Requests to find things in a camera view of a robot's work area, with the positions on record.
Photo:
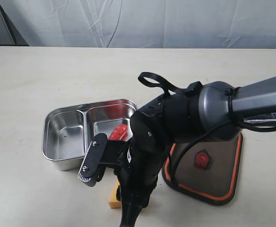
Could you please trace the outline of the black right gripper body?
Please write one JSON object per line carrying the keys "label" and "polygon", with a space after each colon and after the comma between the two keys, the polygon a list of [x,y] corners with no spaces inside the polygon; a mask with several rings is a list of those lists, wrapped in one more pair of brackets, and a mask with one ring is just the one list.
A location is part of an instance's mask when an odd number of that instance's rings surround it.
{"label": "black right gripper body", "polygon": [[132,138],[130,142],[113,141],[121,167],[116,170],[120,183],[121,227],[133,227],[142,209],[149,203],[157,185],[158,174],[168,156],[168,139]]}

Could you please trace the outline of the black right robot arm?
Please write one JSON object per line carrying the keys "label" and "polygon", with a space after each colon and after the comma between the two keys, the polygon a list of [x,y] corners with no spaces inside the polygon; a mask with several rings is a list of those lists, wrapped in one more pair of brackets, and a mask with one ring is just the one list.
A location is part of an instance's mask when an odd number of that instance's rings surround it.
{"label": "black right robot arm", "polygon": [[276,123],[258,127],[244,121],[276,112],[276,77],[244,87],[197,81],[179,88],[151,72],[142,72],[138,80],[147,87],[161,88],[163,93],[130,118],[133,136],[122,151],[122,168],[117,172],[123,227],[134,226],[148,206],[174,143],[185,143],[188,151],[204,140],[231,140],[242,129],[276,131]]}

